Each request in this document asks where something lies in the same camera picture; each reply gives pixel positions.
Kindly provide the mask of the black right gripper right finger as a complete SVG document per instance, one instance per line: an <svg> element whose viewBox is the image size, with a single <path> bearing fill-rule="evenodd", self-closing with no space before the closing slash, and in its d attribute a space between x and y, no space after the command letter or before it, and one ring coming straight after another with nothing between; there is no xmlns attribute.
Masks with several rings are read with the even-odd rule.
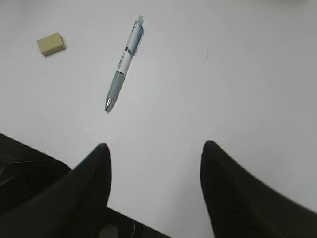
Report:
<svg viewBox="0 0 317 238"><path fill-rule="evenodd" d="M214 141L206 141L201 189L217 238L315 238L317 214L257 179Z"/></svg>

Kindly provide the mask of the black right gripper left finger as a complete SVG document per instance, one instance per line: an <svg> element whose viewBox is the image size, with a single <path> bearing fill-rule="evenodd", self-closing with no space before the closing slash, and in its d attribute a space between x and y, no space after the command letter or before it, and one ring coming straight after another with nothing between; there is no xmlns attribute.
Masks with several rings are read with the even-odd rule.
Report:
<svg viewBox="0 0 317 238"><path fill-rule="evenodd" d="M48 189L0 218L2 238L97 238L106 225L111 156L99 144Z"/></svg>

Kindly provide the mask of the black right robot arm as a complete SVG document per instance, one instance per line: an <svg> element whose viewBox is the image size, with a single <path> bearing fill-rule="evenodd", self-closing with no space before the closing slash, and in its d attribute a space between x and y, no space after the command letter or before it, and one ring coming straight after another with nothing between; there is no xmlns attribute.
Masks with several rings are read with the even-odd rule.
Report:
<svg viewBox="0 0 317 238"><path fill-rule="evenodd" d="M3 238L162 238L107 205L111 156L99 144L79 165L0 137L0 235ZM250 174L207 141L201 189L217 238L314 238L317 215Z"/></svg>

